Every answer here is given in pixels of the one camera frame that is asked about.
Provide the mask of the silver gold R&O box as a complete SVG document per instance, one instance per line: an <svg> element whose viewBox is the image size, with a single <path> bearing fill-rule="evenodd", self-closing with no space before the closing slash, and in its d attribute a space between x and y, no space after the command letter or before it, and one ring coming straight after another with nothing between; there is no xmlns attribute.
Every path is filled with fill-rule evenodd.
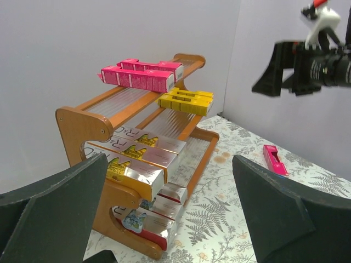
<svg viewBox="0 0 351 263"><path fill-rule="evenodd" d="M106 178L137 191L142 199L152 201L165 184L165 175L162 168L88 142L84 145L84 153L86 157L99 153L105 154L109 163Z"/></svg>

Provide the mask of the silver R&O Ice Mint box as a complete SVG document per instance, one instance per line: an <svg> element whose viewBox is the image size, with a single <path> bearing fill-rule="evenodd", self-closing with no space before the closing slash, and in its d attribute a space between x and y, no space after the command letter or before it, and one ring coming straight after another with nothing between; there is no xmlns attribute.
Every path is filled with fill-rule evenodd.
<svg viewBox="0 0 351 263"><path fill-rule="evenodd" d="M168 182L162 186L158 192L158 195L173 200L177 203L184 204L188 199L188 189L186 187Z"/></svg>

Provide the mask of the pink Be You toothpaste box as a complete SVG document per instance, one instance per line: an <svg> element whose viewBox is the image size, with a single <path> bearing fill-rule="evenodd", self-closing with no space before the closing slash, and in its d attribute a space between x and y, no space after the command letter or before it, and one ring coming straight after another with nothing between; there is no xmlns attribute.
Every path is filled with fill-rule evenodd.
<svg viewBox="0 0 351 263"><path fill-rule="evenodd" d="M281 176L288 176L288 171L278 157L278 149L274 145L263 145L263 156L270 171Z"/></svg>

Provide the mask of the yellow Be You toothpaste box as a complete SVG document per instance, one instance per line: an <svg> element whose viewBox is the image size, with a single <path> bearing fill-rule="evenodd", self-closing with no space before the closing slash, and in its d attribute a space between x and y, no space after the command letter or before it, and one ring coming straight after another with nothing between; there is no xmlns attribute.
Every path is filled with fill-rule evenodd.
<svg viewBox="0 0 351 263"><path fill-rule="evenodd" d="M206 117L212 107L213 99L201 95L182 95L177 92L166 93L160 96L156 103L159 107L195 114Z"/></svg>

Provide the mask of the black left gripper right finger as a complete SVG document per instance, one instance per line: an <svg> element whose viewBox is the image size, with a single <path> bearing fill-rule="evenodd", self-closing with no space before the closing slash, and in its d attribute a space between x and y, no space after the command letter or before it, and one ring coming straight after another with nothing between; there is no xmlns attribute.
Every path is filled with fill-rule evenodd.
<svg viewBox="0 0 351 263"><path fill-rule="evenodd" d="M241 155L233 176L257 262L350 262L350 199Z"/></svg>

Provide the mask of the small pink toothpaste box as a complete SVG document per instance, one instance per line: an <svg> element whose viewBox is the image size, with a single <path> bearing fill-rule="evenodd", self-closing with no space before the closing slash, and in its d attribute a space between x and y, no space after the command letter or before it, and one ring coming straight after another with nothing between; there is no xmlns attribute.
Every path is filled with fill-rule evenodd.
<svg viewBox="0 0 351 263"><path fill-rule="evenodd" d="M126 70L119 66L102 68L97 76L105 84L121 87L149 90L157 93L168 93L174 88L174 74L168 71Z"/></svg>

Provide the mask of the white gold R&O box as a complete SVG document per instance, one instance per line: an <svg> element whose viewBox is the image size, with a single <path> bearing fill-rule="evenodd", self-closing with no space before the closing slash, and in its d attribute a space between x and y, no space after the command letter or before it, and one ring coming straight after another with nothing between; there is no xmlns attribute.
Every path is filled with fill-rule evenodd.
<svg viewBox="0 0 351 263"><path fill-rule="evenodd" d="M175 153L139 142L133 142L118 136L112 136L108 141L97 142L97 144L127 157L163 168L166 171L166 175L174 174L179 166L179 159Z"/></svg>

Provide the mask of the silver red R&O box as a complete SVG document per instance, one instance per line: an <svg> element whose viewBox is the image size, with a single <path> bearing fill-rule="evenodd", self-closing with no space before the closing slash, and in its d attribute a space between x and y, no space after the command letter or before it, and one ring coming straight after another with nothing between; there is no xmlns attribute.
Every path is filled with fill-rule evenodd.
<svg viewBox="0 0 351 263"><path fill-rule="evenodd" d="M179 221L184 214L182 204L162 196L156 196L153 201L142 200L140 207L174 221Z"/></svg>

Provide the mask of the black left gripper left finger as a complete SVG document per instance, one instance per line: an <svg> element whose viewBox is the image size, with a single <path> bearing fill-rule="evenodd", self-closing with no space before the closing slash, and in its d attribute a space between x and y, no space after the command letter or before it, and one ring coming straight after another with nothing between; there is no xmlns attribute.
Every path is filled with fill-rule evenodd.
<svg viewBox="0 0 351 263"><path fill-rule="evenodd" d="M1 262L82 262L107 165L98 154L1 194Z"/></svg>

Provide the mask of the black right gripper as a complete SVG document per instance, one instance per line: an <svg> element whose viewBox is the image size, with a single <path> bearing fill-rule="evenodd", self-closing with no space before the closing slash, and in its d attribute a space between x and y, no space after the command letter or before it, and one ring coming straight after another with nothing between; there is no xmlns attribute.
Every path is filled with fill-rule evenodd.
<svg viewBox="0 0 351 263"><path fill-rule="evenodd" d="M294 69L282 81L285 69ZM303 42L277 42L262 76L252 92L269 97L280 96L281 89L297 96L319 92L322 87L350 87L350 48L327 51L304 47Z"/></svg>

